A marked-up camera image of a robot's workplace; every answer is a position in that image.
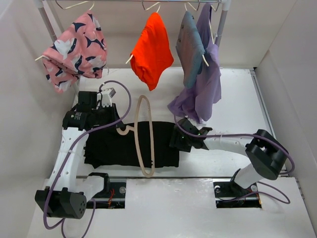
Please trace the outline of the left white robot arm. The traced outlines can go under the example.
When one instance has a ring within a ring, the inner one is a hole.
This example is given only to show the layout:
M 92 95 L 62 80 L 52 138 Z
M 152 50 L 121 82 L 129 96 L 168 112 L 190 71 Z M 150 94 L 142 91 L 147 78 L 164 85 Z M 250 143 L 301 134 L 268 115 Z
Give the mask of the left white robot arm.
M 101 92 L 81 91 L 78 103 L 65 114 L 53 172 L 45 189 L 35 194 L 36 203 L 47 212 L 47 217 L 81 219 L 91 198 L 110 193 L 108 174 L 92 172 L 80 184 L 76 183 L 76 176 L 80 162 L 85 160 L 87 131 L 119 119 L 116 105 L 112 103 L 114 95 L 113 88 Z

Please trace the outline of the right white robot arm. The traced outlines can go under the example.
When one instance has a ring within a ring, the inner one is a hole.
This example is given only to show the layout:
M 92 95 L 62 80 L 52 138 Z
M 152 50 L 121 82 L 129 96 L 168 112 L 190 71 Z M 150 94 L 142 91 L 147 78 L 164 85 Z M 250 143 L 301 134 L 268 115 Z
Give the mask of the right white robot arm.
M 266 130 L 254 134 L 223 134 L 211 127 L 198 129 L 187 118 L 175 121 L 170 147 L 183 152 L 191 148 L 222 150 L 247 157 L 250 163 L 238 169 L 229 183 L 230 192 L 241 195 L 262 179 L 276 180 L 287 160 L 288 151 Z

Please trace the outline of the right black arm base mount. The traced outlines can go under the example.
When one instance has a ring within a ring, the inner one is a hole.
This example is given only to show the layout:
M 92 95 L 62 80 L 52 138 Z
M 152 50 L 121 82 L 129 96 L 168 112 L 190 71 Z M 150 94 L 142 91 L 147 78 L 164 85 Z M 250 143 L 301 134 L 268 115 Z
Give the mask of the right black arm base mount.
M 255 183 L 248 188 L 242 188 L 231 181 L 215 181 L 213 186 L 216 208 L 262 207 Z

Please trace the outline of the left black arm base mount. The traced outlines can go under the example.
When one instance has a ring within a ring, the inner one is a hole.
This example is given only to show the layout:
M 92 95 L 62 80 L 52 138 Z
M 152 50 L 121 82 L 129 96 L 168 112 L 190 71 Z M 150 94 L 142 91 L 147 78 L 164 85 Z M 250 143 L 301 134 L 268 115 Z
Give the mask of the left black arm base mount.
M 93 208 L 93 199 L 97 209 L 125 208 L 126 180 L 87 177 L 79 179 L 75 192 L 83 192 L 87 200 L 87 209 Z

